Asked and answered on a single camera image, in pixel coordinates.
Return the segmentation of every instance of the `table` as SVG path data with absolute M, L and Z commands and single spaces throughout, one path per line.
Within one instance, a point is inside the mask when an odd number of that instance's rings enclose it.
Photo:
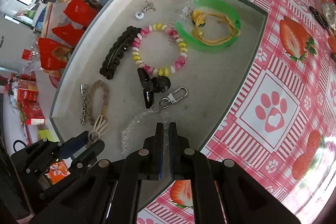
M 336 63 L 327 31 L 309 11 L 319 10 L 321 0 L 249 1 L 269 12 L 261 46 L 235 103 L 201 151 L 235 160 L 301 223 L 312 223 L 336 187 Z M 318 162 L 304 162 L 310 169 L 295 179 L 310 136 L 322 136 L 324 145 L 316 147 Z M 185 193 L 180 204 L 177 191 Z M 175 182 L 139 212 L 137 223 L 194 223 L 190 194 L 187 182 Z

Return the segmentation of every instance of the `tray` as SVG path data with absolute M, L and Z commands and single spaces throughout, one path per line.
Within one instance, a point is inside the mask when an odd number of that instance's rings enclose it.
M 80 84 L 92 85 L 102 80 L 110 88 L 106 117 L 111 127 L 102 137 L 105 150 L 99 159 L 120 160 L 129 152 L 142 148 L 146 137 L 155 133 L 157 122 L 176 122 L 180 135 L 188 138 L 190 146 L 201 149 L 216 131 L 233 104 L 255 58 L 263 36 L 267 12 L 247 0 L 223 0 L 231 5 L 241 21 L 241 35 L 226 50 L 219 53 L 199 52 L 189 47 L 186 65 L 171 76 L 171 88 L 164 94 L 155 94 L 155 102 L 176 90 L 185 87 L 188 96 L 165 112 L 145 115 L 133 128 L 127 140 L 127 153 L 122 153 L 121 133 L 129 123 L 146 111 L 137 67 L 131 51 L 125 54 L 113 80 L 106 80 L 99 69 L 113 43 L 129 26 L 146 27 L 155 22 L 174 27 L 179 14 L 190 0 L 148 0 L 156 11 L 145 13 L 137 20 L 135 13 L 142 10 L 145 0 L 110 0 L 86 30 L 76 47 L 61 79 L 50 113 L 50 120 L 60 140 L 91 130 L 89 122 L 80 124 Z M 178 57 L 177 46 L 170 45 L 162 32 L 151 33 L 141 44 L 142 59 L 150 66 L 172 64 Z M 94 117 L 100 113 L 102 93 L 94 97 Z M 139 207 L 145 206 L 170 183 L 165 137 L 164 173 L 158 182 L 144 182 Z

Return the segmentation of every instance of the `white round charm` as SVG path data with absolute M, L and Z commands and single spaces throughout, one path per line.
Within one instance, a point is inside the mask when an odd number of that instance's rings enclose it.
M 139 20 L 143 19 L 144 16 L 145 16 L 145 14 L 144 14 L 143 12 L 137 12 L 137 13 L 135 14 L 135 17 L 136 17 L 137 19 L 139 19 Z

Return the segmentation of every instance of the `black lace hair clip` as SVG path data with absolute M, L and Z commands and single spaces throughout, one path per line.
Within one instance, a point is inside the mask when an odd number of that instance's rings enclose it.
M 113 78 L 116 68 L 120 64 L 120 60 L 124 57 L 129 45 L 132 44 L 134 38 L 137 37 L 140 31 L 141 28 L 129 26 L 113 44 L 99 70 L 99 73 L 107 80 Z

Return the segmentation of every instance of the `black claw clip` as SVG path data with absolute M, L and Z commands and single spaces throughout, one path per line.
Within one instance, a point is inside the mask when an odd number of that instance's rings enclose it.
M 150 108 L 154 103 L 154 93 L 168 90 L 170 88 L 170 79 L 166 76 L 158 76 L 151 79 L 143 68 L 138 68 L 138 74 L 143 88 L 146 108 Z

